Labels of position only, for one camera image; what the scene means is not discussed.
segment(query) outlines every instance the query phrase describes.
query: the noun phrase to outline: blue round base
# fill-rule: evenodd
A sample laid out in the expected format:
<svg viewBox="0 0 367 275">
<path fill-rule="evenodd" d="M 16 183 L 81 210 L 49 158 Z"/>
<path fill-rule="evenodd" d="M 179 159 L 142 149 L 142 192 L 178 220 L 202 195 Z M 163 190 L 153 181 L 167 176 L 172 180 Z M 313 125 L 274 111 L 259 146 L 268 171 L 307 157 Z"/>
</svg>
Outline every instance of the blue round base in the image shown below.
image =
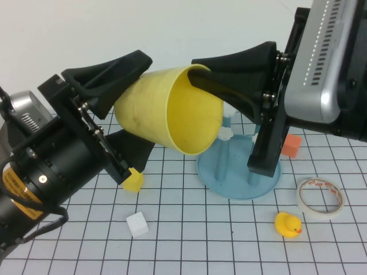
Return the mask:
<svg viewBox="0 0 367 275">
<path fill-rule="evenodd" d="M 223 156 L 221 146 L 228 143 L 227 169 L 223 170 L 222 180 L 218 180 L 219 155 Z M 250 200 L 265 195 L 278 183 L 282 169 L 278 163 L 273 178 L 251 173 L 247 161 L 251 154 L 250 136 L 235 135 L 229 141 L 216 140 L 212 146 L 197 159 L 197 171 L 201 181 L 212 191 L 229 199 Z"/>
</svg>

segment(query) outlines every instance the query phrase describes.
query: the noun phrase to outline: table surface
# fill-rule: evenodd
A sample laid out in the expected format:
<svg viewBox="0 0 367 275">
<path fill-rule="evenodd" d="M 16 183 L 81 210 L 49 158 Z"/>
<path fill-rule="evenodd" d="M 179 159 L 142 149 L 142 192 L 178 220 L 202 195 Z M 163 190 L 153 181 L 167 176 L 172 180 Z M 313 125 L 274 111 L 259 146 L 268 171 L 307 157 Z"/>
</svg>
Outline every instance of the table surface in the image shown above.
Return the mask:
<svg viewBox="0 0 367 275">
<path fill-rule="evenodd" d="M 121 129 L 112 114 L 95 121 L 108 133 Z M 240 113 L 232 123 L 234 133 L 254 134 Z M 297 128 L 291 133 L 303 140 L 297 158 L 282 156 L 280 183 L 254 201 L 216 195 L 200 182 L 195 157 L 160 146 L 152 151 L 139 194 L 124 191 L 102 171 L 64 203 L 69 222 L 19 246 L 0 274 L 367 274 L 367 144 Z M 296 205 L 297 183 L 315 176 L 345 194 L 345 208 L 332 221 L 314 220 Z M 305 192 L 314 209 L 335 207 L 328 191 Z M 149 232 L 133 240 L 126 218 L 139 211 Z M 297 238 L 275 231 L 280 211 L 302 219 Z"/>
</svg>

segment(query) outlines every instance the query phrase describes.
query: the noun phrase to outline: yellow cube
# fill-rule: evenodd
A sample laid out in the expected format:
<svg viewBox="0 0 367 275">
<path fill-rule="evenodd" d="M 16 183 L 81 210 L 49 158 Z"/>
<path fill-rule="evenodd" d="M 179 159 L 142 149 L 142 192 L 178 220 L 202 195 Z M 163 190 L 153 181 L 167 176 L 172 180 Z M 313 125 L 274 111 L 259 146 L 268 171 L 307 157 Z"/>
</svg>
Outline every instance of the yellow cube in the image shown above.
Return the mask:
<svg viewBox="0 0 367 275">
<path fill-rule="evenodd" d="M 123 183 L 124 190 L 138 193 L 144 183 L 143 173 L 137 172 L 135 168 L 129 168 L 131 176 L 129 176 Z"/>
</svg>

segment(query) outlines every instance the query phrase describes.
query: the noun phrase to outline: plastic cup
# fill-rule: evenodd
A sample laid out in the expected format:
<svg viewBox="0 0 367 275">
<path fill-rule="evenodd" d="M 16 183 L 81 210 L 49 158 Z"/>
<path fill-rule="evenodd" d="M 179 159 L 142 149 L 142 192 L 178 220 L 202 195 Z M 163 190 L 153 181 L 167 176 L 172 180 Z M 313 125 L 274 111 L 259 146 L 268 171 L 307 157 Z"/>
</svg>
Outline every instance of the plastic cup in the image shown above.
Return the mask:
<svg viewBox="0 0 367 275">
<path fill-rule="evenodd" d="M 198 155 L 216 139 L 222 123 L 223 101 L 191 85 L 194 64 L 146 73 L 114 105 L 119 124 L 151 142 Z"/>
</svg>

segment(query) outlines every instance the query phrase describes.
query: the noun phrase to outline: white wall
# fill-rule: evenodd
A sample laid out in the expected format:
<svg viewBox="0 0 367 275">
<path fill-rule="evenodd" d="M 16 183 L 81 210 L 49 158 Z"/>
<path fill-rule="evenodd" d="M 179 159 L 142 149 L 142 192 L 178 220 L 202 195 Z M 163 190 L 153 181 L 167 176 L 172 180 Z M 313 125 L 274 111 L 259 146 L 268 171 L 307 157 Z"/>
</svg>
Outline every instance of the white wall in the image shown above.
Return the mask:
<svg viewBox="0 0 367 275">
<path fill-rule="evenodd" d="M 136 49 L 153 59 L 150 70 L 238 52 L 265 41 L 276 41 L 282 50 L 296 7 L 309 7 L 311 2 L 2 0 L 0 85 L 9 93 L 31 89 L 41 97 L 37 87 L 55 73 Z"/>
</svg>

